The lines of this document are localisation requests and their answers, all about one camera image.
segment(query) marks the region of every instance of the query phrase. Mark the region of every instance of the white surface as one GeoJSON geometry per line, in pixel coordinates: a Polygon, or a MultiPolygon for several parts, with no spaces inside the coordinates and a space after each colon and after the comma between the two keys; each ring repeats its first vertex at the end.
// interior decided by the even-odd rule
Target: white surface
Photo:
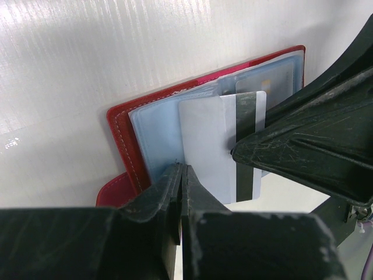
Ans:
{"type": "MultiPolygon", "coordinates": [[[[373,228],[364,227],[365,233],[363,234],[359,233],[359,229],[360,227],[356,226],[355,231],[338,247],[347,279],[350,280],[361,279],[361,273],[373,243],[373,228]]],[[[368,270],[367,279],[373,279],[373,265],[368,270]]]]}
{"type": "Polygon", "coordinates": [[[226,166],[233,162],[227,148],[224,103],[219,96],[179,103],[185,163],[192,165],[201,184],[221,203],[232,202],[226,166]]]}
{"type": "MultiPolygon", "coordinates": [[[[108,108],[297,44],[310,82],[372,12],[371,0],[1,1],[0,207],[94,205],[124,171],[108,108]]],[[[320,199],[281,180],[265,178],[280,196],[256,207],[320,199]]]]}

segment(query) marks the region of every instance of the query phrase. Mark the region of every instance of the red leather cover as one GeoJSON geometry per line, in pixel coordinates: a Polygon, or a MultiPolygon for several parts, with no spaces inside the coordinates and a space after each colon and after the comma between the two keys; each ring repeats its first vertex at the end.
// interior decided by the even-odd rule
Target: red leather cover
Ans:
{"type": "Polygon", "coordinates": [[[181,90],[194,88],[195,86],[202,85],[221,76],[228,75],[245,68],[261,64],[280,55],[299,50],[305,51],[305,47],[303,45],[297,45],[282,51],[274,52],[273,54],[219,70],[200,78],[195,78],[188,82],[151,93],[147,96],[139,97],[135,100],[122,103],[109,109],[107,112],[107,120],[114,136],[115,143],[117,144],[119,153],[126,167],[129,180],[132,183],[131,191],[133,191],[135,195],[141,193],[150,186],[150,179],[136,140],[135,132],[132,128],[131,120],[128,116],[130,111],[145,104],[169,97],[181,90]]]}
{"type": "Polygon", "coordinates": [[[102,187],[97,195],[96,206],[121,207],[134,199],[136,195],[128,174],[125,172],[102,187]]]}

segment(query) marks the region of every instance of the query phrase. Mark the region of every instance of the card holder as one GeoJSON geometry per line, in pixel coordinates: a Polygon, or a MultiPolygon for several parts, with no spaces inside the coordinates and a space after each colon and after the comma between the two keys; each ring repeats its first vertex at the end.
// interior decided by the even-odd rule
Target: card holder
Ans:
{"type": "Polygon", "coordinates": [[[176,162],[185,163],[178,103],[216,94],[217,85],[148,104],[132,112],[130,118],[152,183],[176,162]]]}
{"type": "Polygon", "coordinates": [[[219,77],[223,77],[224,75],[242,71],[249,67],[257,67],[258,65],[267,64],[271,61],[294,54],[300,55],[303,60],[304,53],[305,47],[303,45],[297,45],[285,50],[274,52],[264,57],[255,58],[235,66],[218,70],[214,73],[209,73],[198,78],[192,78],[191,80],[180,83],[179,85],[171,86],[158,92],[154,92],[110,108],[107,113],[107,120],[115,143],[117,144],[119,154],[122,157],[129,179],[136,190],[136,193],[139,194],[143,190],[147,189],[150,186],[150,179],[142,158],[140,147],[136,140],[131,119],[129,118],[129,113],[131,111],[134,111],[143,105],[170,97],[180,91],[195,88],[210,81],[216,80],[219,77]]]}
{"type": "Polygon", "coordinates": [[[260,86],[251,85],[251,87],[248,88],[243,88],[240,85],[247,87],[248,83],[245,83],[247,79],[250,83],[257,82],[258,80],[265,81],[265,77],[274,76],[273,73],[277,74],[278,80],[283,81],[286,79],[286,74],[291,72],[290,76],[294,77],[294,79],[289,81],[290,86],[288,88],[291,88],[291,92],[295,93],[302,88],[303,68],[303,56],[300,54],[293,54],[278,61],[258,65],[250,69],[239,71],[234,75],[219,78],[218,83],[224,95],[259,90],[266,91],[261,87],[261,84],[259,84],[260,86]]]}
{"type": "Polygon", "coordinates": [[[237,93],[265,91],[268,110],[302,88],[302,69],[297,66],[299,60],[299,57],[294,56],[253,69],[246,77],[237,81],[235,89],[237,93]]]}

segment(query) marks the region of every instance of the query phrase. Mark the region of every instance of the black magnetic stripe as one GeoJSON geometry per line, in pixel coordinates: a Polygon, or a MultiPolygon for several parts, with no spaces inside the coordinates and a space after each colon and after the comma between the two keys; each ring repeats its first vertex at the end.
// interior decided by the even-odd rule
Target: black magnetic stripe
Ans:
{"type": "MultiPolygon", "coordinates": [[[[255,132],[256,93],[239,93],[235,99],[236,142],[255,132]]],[[[252,199],[254,168],[236,163],[236,187],[238,201],[252,199]]]]}

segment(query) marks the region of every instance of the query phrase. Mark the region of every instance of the red card holder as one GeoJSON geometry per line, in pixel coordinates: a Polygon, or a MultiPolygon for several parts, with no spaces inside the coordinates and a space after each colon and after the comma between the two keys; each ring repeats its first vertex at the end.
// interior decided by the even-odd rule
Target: red card holder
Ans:
{"type": "Polygon", "coordinates": [[[96,206],[121,207],[134,199],[136,195],[128,174],[125,172],[101,188],[97,195],[96,206]]]}
{"type": "Polygon", "coordinates": [[[229,68],[222,69],[184,83],[180,83],[179,85],[172,86],[110,108],[107,112],[107,120],[111,132],[114,136],[115,143],[117,144],[119,153],[126,167],[128,178],[131,182],[131,191],[133,191],[135,195],[140,194],[142,191],[150,186],[150,178],[146,170],[140,147],[136,140],[135,132],[132,128],[132,123],[128,115],[129,112],[136,108],[144,106],[145,104],[149,104],[172,96],[182,90],[200,86],[221,76],[232,74],[245,68],[259,65],[280,55],[284,55],[293,51],[305,52],[305,47],[303,45],[297,45],[295,47],[274,52],[273,54],[253,59],[251,61],[243,62],[241,64],[231,66],[229,68]]]}

